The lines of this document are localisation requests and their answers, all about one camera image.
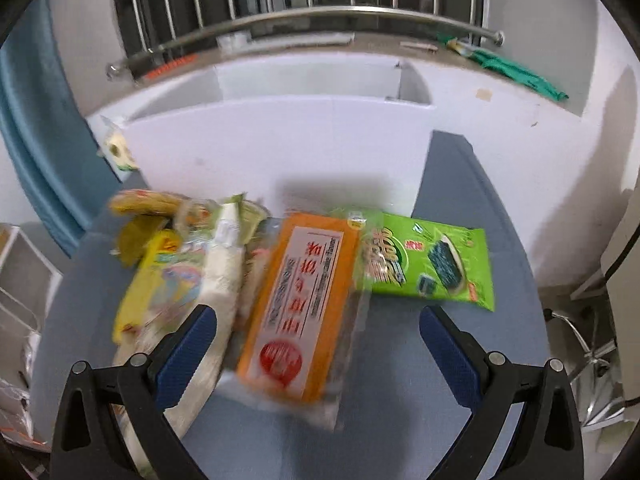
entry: yellow package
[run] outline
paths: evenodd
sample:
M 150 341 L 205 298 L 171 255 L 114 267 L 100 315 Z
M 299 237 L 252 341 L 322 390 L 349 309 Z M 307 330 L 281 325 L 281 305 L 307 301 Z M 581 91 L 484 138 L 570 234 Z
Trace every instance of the yellow package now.
M 163 283 L 162 270 L 180 244 L 180 237 L 171 229 L 163 229 L 151 239 L 113 322 L 111 338 L 114 343 L 121 343 L 122 332 L 135 330 L 142 324 L 149 303 Z
M 284 221 L 239 361 L 242 382 L 290 400 L 321 399 L 359 241 L 344 219 L 296 213 Z
M 149 189 L 123 189 L 109 200 L 117 214 L 175 216 L 185 197 Z

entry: orange package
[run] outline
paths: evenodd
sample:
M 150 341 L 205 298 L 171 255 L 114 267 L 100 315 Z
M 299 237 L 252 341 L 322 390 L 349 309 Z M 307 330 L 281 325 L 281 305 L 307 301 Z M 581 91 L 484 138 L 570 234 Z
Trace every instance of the orange package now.
M 295 213 L 284 221 L 238 365 L 242 382 L 290 400 L 321 399 L 359 241 L 344 219 Z

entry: metal stand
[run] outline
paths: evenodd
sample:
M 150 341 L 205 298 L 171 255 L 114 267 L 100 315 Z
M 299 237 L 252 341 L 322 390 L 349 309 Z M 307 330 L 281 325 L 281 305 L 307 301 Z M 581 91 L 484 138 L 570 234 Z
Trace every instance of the metal stand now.
M 547 322 L 552 319 L 559 319 L 565 323 L 565 325 L 571 329 L 582 348 L 584 353 L 583 359 L 576 365 L 569 375 L 569 382 L 572 386 L 575 386 L 576 390 L 578 389 L 578 381 L 580 380 L 580 377 L 582 377 L 586 371 L 591 371 L 590 400 L 587 412 L 580 423 L 582 430 L 594 431 L 622 420 L 622 414 L 624 412 L 624 399 L 622 399 L 622 397 L 616 396 L 607 403 L 603 409 L 593 413 L 596 403 L 602 394 L 602 389 L 598 387 L 598 384 L 603 381 L 609 381 L 613 385 L 613 380 L 611 379 L 611 364 L 609 361 L 605 360 L 604 357 L 618 349 L 616 347 L 615 338 L 607 341 L 604 345 L 596 347 L 595 340 L 596 333 L 598 331 L 598 322 L 600 319 L 598 311 L 593 311 L 593 332 L 591 334 L 590 344 L 587 343 L 574 322 L 566 314 L 553 311 L 550 308 L 546 308 L 544 310 L 544 314 Z

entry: orange strip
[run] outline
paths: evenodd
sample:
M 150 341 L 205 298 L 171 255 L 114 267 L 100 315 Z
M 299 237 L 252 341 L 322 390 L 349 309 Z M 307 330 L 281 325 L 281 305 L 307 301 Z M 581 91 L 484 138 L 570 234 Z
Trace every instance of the orange strip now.
M 168 63 L 165 63 L 162 66 L 152 70 L 151 72 L 146 73 L 143 78 L 146 80 L 152 80 L 161 75 L 166 74 L 167 72 L 171 72 L 171 70 L 175 70 L 176 68 L 180 68 L 181 66 L 188 65 L 192 63 L 198 58 L 198 54 L 189 54 L 188 56 L 179 57 L 178 59 L 174 59 Z
M 21 437 L 24 437 L 25 439 L 29 440 L 30 442 L 33 442 L 34 444 L 39 444 L 40 446 L 47 447 L 47 445 L 44 444 L 43 442 L 39 442 L 37 440 L 34 440 L 29 435 L 24 434 L 21 431 L 15 430 L 14 428 L 0 428 L 0 431 L 2 431 L 3 433 L 8 433 L 10 431 L 13 431 L 14 433 L 17 433 L 18 435 L 20 435 Z

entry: red circle logo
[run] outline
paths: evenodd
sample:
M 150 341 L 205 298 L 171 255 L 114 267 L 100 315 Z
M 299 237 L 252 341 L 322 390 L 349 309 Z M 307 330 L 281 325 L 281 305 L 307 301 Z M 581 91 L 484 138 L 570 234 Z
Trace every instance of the red circle logo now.
M 286 388 L 302 369 L 302 354 L 288 341 L 271 341 L 260 351 L 260 366 Z

